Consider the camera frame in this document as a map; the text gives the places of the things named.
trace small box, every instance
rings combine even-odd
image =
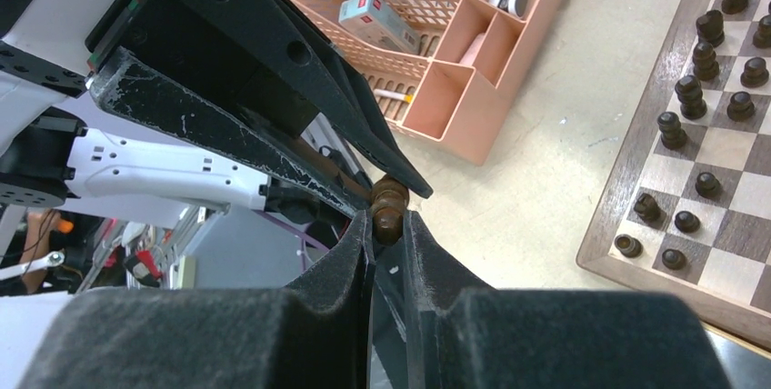
[[[420,50],[420,35],[384,0],[344,1],[338,22],[361,40],[385,50],[411,55]]]

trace scratched table surface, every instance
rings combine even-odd
[[[397,136],[447,251],[498,288],[622,287],[576,253],[679,2],[565,0],[484,166]]]

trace orange object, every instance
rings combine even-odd
[[[64,234],[72,232],[73,228],[75,228],[75,225],[64,219],[60,219],[59,224],[56,225],[56,230]]]
[[[562,0],[528,0],[523,18],[486,0],[385,0],[421,36],[418,55],[367,44],[337,23],[345,0],[292,0],[373,89],[391,129],[481,165]],[[464,55],[484,33],[476,56]]]

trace wooden border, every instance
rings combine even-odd
[[[747,306],[728,302],[697,290],[694,286],[650,273],[608,254],[626,205],[635,191],[654,136],[658,134],[656,117],[666,110],[674,84],[690,56],[696,39],[694,22],[707,10],[709,2],[680,1],[576,262],[588,271],[635,289],[675,294],[705,322],[771,350],[771,319]]]

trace wooden chessboard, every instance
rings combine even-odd
[[[685,119],[674,92],[676,81],[693,71],[696,19],[719,10],[721,1],[681,0],[576,261],[635,289],[676,294],[705,322],[771,350],[771,82],[754,89],[739,82],[749,58],[764,57],[771,66],[771,50],[752,45],[771,0],[750,0],[744,12],[724,15],[726,40],[715,49],[720,74],[702,82],[705,116]],[[756,106],[741,123],[726,115],[739,91],[751,94]],[[684,148],[661,145],[656,118],[664,111],[680,116],[689,138]],[[696,192],[702,172],[720,180],[717,198]],[[632,210],[642,192],[664,212],[655,224]],[[673,215],[683,210],[701,220],[697,232],[675,228]],[[643,253],[623,257],[613,245],[619,234],[638,239]],[[685,268],[662,264],[670,248],[686,255]]]

